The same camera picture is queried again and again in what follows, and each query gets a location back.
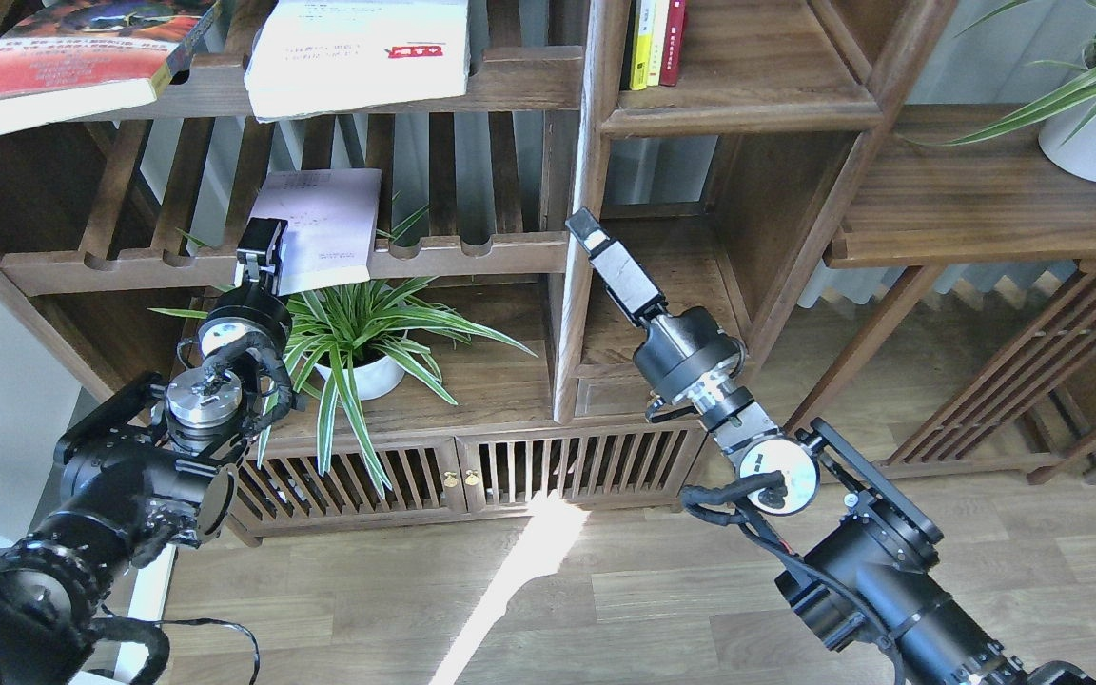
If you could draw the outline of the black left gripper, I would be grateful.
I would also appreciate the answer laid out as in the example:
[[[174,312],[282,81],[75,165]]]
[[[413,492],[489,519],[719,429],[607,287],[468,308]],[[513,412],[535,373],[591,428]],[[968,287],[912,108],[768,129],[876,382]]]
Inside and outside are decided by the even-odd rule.
[[[286,299],[277,295],[277,285],[282,269],[279,243],[287,227],[287,220],[249,218],[236,247],[235,289],[219,298],[197,330],[199,350],[205,357],[249,331],[269,336],[278,354],[285,351],[290,338],[292,316]]]

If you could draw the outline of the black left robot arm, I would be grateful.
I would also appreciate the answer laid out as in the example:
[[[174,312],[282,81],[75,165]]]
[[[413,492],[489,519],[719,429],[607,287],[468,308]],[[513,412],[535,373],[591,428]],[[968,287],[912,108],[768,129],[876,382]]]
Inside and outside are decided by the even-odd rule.
[[[0,549],[0,684],[71,682],[103,640],[147,650],[135,684],[164,672],[160,625],[100,616],[100,604],[127,568],[221,529],[248,447],[297,404],[283,359],[285,230],[284,220],[248,222],[241,282],[199,326],[199,367],[169,381],[142,374],[58,439],[66,501]]]

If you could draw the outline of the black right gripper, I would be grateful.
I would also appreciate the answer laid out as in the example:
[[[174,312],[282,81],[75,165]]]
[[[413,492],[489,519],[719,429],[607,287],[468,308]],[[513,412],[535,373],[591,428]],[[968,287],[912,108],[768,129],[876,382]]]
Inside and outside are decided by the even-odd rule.
[[[596,259],[596,273],[633,326],[647,331],[633,363],[652,386],[647,421],[700,416],[704,424],[734,421],[749,404],[749,391],[734,386],[747,349],[724,333],[708,309],[696,306],[681,315],[667,312],[667,301],[623,243],[613,240],[590,208],[566,218],[566,228]]]

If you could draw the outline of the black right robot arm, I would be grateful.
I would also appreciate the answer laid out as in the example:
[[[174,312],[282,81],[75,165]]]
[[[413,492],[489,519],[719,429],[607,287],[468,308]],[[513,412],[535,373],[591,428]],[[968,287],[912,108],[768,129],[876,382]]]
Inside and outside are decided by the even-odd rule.
[[[734,525],[783,563],[775,585],[795,614],[831,651],[874,643],[891,660],[897,684],[1088,684],[1064,660],[1027,671],[987,636],[938,582],[939,526],[825,421],[783,433],[747,387],[737,385],[743,342],[724,333],[703,307],[667,311],[657,283],[587,209],[567,218],[606,290],[646,342],[633,361],[652,386],[648,421],[697,415],[734,465],[722,487],[687,486],[690,515]],[[809,553],[796,553],[768,516],[803,511],[817,498],[819,472],[847,489],[847,513]]]

